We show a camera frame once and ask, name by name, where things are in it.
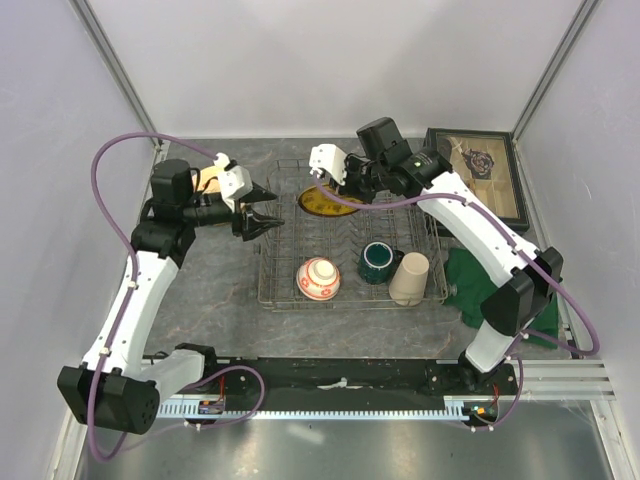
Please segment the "cream bird plate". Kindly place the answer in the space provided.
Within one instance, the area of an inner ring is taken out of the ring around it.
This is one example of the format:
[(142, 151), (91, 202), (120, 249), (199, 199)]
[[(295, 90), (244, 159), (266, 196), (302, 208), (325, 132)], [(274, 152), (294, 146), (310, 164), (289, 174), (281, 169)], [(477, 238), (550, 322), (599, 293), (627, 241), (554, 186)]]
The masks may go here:
[(203, 170), (203, 176), (194, 177), (196, 182), (193, 199), (189, 201), (184, 213), (198, 227), (231, 224), (232, 211), (221, 198), (218, 171), (216, 167), (207, 167)]

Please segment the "yellow patterned small plate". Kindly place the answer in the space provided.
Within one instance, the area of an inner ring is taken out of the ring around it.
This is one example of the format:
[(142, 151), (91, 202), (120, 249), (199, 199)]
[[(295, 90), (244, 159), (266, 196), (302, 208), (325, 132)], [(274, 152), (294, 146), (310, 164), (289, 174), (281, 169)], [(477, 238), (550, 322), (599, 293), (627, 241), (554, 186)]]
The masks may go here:
[(332, 200), (316, 186), (311, 186), (300, 193), (297, 204), (305, 213), (324, 218), (348, 216), (358, 211), (357, 208)]

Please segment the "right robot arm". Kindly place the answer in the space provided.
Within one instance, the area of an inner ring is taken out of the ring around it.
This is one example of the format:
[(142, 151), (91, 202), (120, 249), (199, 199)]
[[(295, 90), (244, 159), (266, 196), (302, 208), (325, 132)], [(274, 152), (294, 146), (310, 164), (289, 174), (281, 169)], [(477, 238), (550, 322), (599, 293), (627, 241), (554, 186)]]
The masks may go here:
[(563, 258), (510, 229), (437, 149), (426, 144), (412, 150), (393, 119), (372, 121), (357, 136), (362, 156), (337, 153), (329, 163), (338, 192), (365, 203), (381, 191), (416, 200), (463, 244), (496, 287), (480, 304), (481, 326), (460, 355), (457, 371), (465, 391), (481, 393), (493, 383), (517, 335), (551, 302), (550, 283), (560, 279)]

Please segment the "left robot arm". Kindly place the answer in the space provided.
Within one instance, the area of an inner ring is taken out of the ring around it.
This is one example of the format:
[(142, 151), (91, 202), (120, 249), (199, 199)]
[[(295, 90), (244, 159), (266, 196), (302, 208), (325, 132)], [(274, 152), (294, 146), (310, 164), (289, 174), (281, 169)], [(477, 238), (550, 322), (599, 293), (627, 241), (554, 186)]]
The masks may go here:
[(157, 164), (151, 197), (125, 245), (122, 283), (105, 323), (77, 367), (65, 366), (57, 386), (74, 417), (86, 426), (144, 434), (159, 407), (183, 389), (208, 393), (219, 382), (211, 347), (181, 344), (166, 358), (143, 362), (151, 327), (164, 296), (196, 239), (196, 228), (228, 224), (250, 241), (283, 220), (260, 214), (253, 204), (276, 194), (248, 170), (220, 154), (214, 163), (217, 191), (196, 189), (198, 171), (182, 159)]

